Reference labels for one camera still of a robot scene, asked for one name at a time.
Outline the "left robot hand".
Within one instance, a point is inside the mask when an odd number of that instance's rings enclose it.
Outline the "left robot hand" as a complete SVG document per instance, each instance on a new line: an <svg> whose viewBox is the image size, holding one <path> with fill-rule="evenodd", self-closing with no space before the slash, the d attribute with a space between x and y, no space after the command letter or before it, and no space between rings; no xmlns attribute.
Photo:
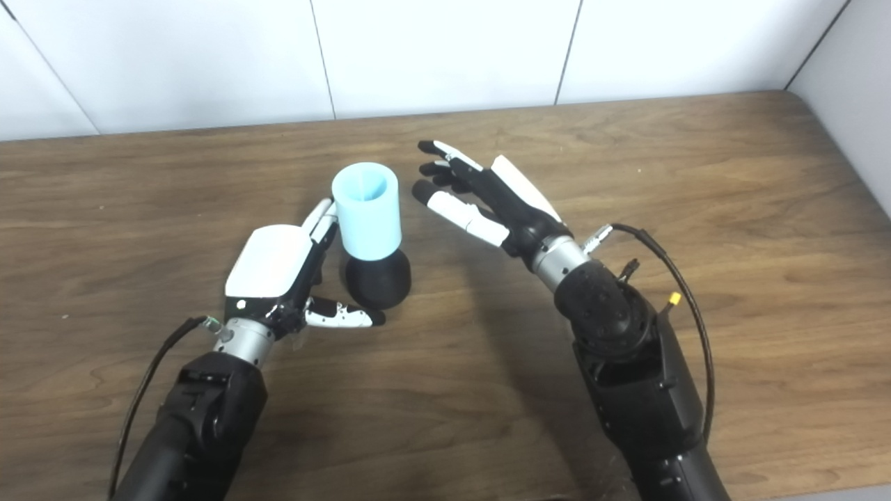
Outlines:
<svg viewBox="0 0 891 501"><path fill-rule="evenodd" d="M256 321L277 340L303 328L383 326L382 311L313 295L322 266L338 232L331 198L324 198L302 225L276 224L255 229L225 284L223 319Z"/></svg>

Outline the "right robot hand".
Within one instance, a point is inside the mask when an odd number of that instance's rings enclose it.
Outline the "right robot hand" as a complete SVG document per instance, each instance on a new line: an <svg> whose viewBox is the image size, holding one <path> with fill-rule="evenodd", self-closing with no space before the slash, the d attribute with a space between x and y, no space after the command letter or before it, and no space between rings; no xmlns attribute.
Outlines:
<svg viewBox="0 0 891 501"><path fill-rule="evenodd" d="M528 202L515 183L440 141L418 143L436 161L420 166L415 199L467 234L531 265L550 240L571 232L553 212Z"/></svg>

